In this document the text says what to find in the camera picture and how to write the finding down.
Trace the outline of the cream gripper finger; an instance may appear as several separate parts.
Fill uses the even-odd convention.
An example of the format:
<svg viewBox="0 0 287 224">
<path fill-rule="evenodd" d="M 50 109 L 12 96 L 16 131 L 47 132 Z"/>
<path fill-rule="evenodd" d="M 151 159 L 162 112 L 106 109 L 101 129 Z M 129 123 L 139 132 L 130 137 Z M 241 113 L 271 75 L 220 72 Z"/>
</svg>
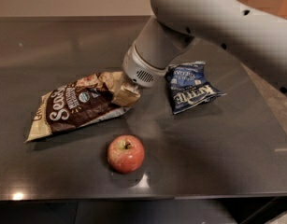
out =
<svg viewBox="0 0 287 224">
<path fill-rule="evenodd" d="M 130 107 L 140 98 L 140 88 L 128 77 L 121 76 L 115 83 L 112 103 L 115 105 Z"/>
</svg>

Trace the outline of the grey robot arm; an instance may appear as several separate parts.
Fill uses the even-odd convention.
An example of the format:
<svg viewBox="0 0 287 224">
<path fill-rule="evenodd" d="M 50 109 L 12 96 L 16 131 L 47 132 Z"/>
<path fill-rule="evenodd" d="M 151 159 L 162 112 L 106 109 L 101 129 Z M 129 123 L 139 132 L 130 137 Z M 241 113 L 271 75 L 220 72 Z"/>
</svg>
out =
<svg viewBox="0 0 287 224">
<path fill-rule="evenodd" d="M 151 0 L 153 15 L 124 56 L 113 103 L 130 106 L 197 38 L 238 58 L 287 96 L 287 20 L 237 0 Z"/>
</svg>

